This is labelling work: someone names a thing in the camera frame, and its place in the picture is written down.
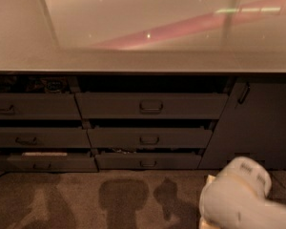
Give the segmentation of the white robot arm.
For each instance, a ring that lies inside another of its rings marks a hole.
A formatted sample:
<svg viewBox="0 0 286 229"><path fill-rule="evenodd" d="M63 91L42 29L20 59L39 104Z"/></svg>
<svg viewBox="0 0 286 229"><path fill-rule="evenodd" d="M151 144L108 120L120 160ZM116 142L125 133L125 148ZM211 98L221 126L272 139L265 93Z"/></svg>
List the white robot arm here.
<svg viewBox="0 0 286 229"><path fill-rule="evenodd" d="M269 173L239 156L208 175L199 199L198 229L286 229L286 205L267 199Z"/></svg>

